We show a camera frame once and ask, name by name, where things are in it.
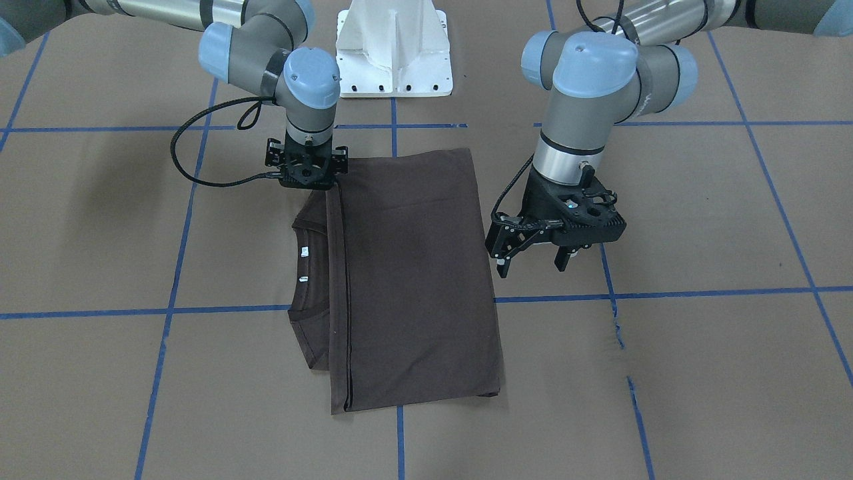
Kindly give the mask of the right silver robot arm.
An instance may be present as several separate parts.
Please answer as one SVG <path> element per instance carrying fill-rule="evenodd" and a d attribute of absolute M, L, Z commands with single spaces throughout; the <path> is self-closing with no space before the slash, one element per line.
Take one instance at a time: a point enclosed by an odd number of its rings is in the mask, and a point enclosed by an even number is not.
<path fill-rule="evenodd" d="M 341 73 L 329 52 L 305 46 L 316 21 L 310 1 L 3 1 L 2 55 L 88 13 L 198 31 L 205 72 L 246 91 L 253 112 L 285 109 L 285 137 L 268 140 L 268 169 L 252 181 L 328 191 L 347 172 L 348 149 L 333 146 Z"/>

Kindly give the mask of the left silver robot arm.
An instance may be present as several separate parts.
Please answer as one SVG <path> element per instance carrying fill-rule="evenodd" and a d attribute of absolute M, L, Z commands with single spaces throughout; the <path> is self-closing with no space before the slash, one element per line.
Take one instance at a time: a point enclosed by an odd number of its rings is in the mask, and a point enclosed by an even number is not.
<path fill-rule="evenodd" d="M 850 1 L 640 1 L 589 19 L 574 31 L 539 31 L 527 42 L 520 68 L 550 94 L 518 215 L 493 207 L 485 240 L 506 277 L 516 255 L 533 244 L 557 246 L 559 271 L 573 255 L 618 240 L 626 221 L 616 193 L 596 173 L 610 131 L 629 119 L 686 101 L 698 66 L 680 40 L 720 27 L 846 37 Z"/>

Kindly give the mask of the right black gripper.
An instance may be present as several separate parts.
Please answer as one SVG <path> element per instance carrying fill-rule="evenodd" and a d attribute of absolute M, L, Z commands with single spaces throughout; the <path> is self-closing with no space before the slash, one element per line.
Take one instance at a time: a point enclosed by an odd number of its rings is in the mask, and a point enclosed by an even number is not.
<path fill-rule="evenodd" d="M 332 147 L 332 141 L 322 145 L 301 145 L 292 137 L 284 142 L 268 139 L 265 165 L 275 172 L 266 174 L 281 186 L 295 189 L 328 191 L 337 182 L 338 174 L 348 172 L 349 149 Z"/>

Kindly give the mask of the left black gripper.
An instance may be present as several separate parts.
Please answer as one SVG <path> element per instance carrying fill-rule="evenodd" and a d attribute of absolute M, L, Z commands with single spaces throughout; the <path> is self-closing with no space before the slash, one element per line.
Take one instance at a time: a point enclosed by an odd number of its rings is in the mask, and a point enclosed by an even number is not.
<path fill-rule="evenodd" d="M 509 194 L 515 183 L 522 177 L 527 167 L 521 167 L 518 173 L 505 187 L 504 191 L 497 197 L 490 211 L 490 228 L 485 240 L 485 248 L 491 259 L 496 259 L 496 270 L 500 277 L 508 276 L 512 259 L 524 250 L 533 246 L 546 231 L 556 230 L 564 227 L 560 219 L 525 219 L 521 217 L 507 217 L 499 211 L 504 197 Z M 577 246 L 558 247 L 554 256 L 554 266 L 558 271 L 566 271 L 568 261 L 578 254 Z"/>

